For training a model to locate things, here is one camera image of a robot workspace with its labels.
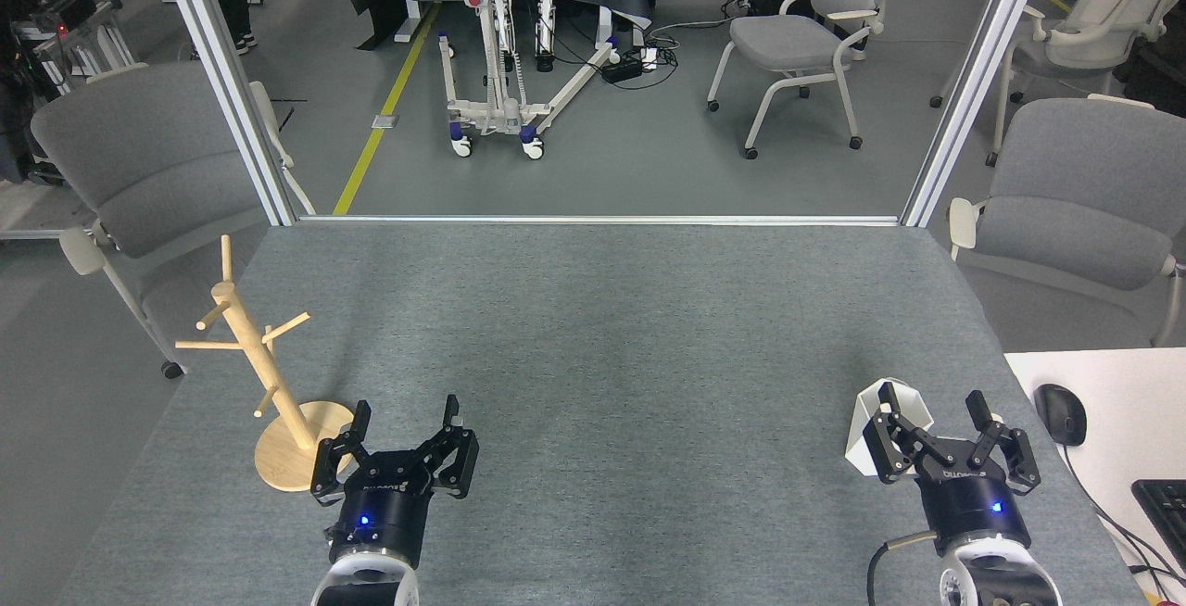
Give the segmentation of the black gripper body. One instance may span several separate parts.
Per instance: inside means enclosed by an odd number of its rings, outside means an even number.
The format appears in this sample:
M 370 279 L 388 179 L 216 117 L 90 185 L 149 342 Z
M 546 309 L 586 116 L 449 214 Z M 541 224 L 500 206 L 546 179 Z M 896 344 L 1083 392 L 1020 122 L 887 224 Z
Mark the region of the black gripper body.
M 353 551 L 393 555 L 420 564 L 433 476 L 412 454 L 372 454 L 345 481 L 345 499 L 327 527 L 329 560 Z
M 1003 468 L 967 470 L 919 460 L 916 484 L 927 525 L 937 532 L 933 546 L 938 556 L 969 541 L 994 536 L 1025 548 L 1032 544 Z

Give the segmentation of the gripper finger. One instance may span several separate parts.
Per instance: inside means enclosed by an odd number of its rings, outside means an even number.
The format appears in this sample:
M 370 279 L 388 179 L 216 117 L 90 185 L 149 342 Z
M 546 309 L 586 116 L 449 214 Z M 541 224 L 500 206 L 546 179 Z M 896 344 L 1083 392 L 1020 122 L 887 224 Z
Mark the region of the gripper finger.
M 434 489 L 453 498 L 465 498 L 480 449 L 476 430 L 463 427 L 461 404 L 454 394 L 446 398 L 442 428 L 412 451 L 408 492 L 431 497 Z
M 991 415 L 990 406 L 981 390 L 973 390 L 967 395 L 965 404 L 974 427 L 978 429 L 978 440 L 971 455 L 967 458 L 967 467 L 983 468 L 990 461 L 991 449 L 999 448 L 1007 463 L 1007 480 L 1020 486 L 1010 486 L 1010 491 L 1021 496 L 1032 492 L 1041 483 L 1041 471 L 1038 470 L 1026 432 L 1009 428 L 1005 421 Z
M 892 484 L 916 465 L 916 458 L 927 455 L 946 466 L 946 449 L 927 429 L 903 416 L 901 403 L 893 382 L 876 388 L 878 407 L 865 425 L 865 445 L 876 468 L 876 478 Z
M 372 454 L 363 446 L 371 417 L 372 408 L 366 398 L 361 398 L 347 430 L 343 430 L 339 436 L 323 438 L 323 441 L 319 441 L 310 480 L 310 495 L 323 506 L 331 506 L 343 498 L 350 505 L 359 503 L 361 479 L 366 476 L 369 461 L 372 459 Z M 337 467 L 342 458 L 347 454 L 359 463 L 359 468 L 347 478 L 344 486 L 338 481 Z

